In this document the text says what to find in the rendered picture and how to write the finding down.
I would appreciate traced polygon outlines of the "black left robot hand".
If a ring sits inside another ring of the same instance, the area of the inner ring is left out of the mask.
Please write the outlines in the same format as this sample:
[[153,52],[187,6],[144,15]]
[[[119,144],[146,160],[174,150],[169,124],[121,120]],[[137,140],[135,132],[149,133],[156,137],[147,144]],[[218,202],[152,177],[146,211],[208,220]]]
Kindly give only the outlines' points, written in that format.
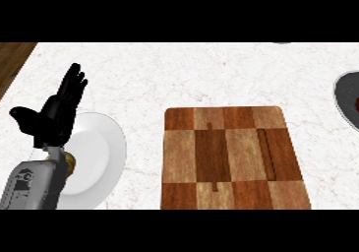
[[76,109],[88,85],[81,65],[73,63],[54,94],[37,112],[28,107],[17,106],[10,115],[17,120],[20,130],[35,137],[35,148],[63,147],[70,139]]

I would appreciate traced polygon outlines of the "white round plate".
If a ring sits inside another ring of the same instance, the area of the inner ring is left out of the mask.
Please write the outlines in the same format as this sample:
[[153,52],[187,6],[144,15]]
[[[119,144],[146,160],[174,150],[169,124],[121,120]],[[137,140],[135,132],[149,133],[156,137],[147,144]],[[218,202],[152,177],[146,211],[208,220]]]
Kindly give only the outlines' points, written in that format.
[[73,154],[76,166],[57,208],[96,209],[119,184],[127,166],[128,141],[116,120],[99,112],[78,114],[65,150]]

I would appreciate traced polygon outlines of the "yellow-brown food item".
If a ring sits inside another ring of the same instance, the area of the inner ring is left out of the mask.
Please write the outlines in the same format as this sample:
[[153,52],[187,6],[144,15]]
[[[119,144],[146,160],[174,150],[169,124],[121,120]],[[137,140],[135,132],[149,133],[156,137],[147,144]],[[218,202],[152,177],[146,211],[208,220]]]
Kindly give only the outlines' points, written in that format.
[[66,177],[69,177],[73,174],[75,166],[76,166],[76,158],[72,155],[72,153],[69,153],[69,152],[60,152],[60,156],[59,157],[54,157],[54,156],[48,155],[47,158],[45,158],[45,161],[48,161],[48,160],[56,160],[56,165],[54,165],[54,168],[53,168],[51,180],[54,180],[57,178],[57,174],[59,174],[57,168],[59,168],[59,162],[62,160],[65,160],[66,163],[68,163]]

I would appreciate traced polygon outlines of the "dark grey pan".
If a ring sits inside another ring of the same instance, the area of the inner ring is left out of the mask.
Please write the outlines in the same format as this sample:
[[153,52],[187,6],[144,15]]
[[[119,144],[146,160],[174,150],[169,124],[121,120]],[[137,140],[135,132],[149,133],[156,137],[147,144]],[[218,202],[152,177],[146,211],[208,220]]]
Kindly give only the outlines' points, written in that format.
[[359,111],[357,99],[359,98],[359,71],[345,73],[335,82],[335,104],[344,119],[359,132]]

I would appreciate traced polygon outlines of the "checkered wooden cutting board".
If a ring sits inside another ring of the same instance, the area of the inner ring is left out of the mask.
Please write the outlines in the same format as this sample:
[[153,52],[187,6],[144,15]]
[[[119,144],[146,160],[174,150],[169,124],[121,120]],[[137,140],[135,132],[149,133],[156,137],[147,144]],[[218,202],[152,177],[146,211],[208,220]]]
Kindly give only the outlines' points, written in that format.
[[292,210],[311,206],[280,107],[165,111],[165,209]]

